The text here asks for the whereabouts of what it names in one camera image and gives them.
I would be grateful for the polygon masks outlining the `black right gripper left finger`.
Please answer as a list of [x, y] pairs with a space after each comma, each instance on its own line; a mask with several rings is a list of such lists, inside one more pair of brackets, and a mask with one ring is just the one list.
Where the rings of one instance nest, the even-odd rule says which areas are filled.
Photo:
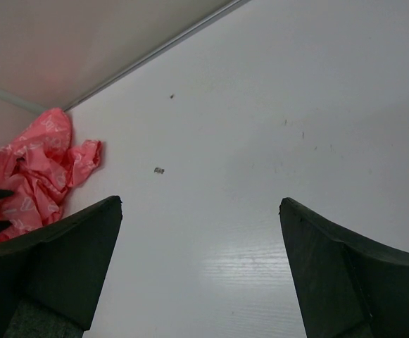
[[110, 196], [0, 243], [0, 337], [82, 337], [90, 330], [122, 222]]

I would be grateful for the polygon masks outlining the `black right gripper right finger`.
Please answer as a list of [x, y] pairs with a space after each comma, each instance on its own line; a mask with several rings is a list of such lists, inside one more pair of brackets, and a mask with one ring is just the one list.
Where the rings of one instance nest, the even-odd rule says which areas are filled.
[[279, 218], [307, 337], [409, 337], [409, 253], [284, 198]]

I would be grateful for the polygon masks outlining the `pink jacket with white lining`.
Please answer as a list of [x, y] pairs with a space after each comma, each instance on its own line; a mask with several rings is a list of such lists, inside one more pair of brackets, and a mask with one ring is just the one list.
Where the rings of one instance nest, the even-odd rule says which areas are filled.
[[0, 148], [0, 220], [10, 227], [0, 242], [59, 221], [68, 192], [81, 185], [101, 162], [101, 142], [73, 145], [73, 124], [59, 108], [42, 113], [10, 144]]

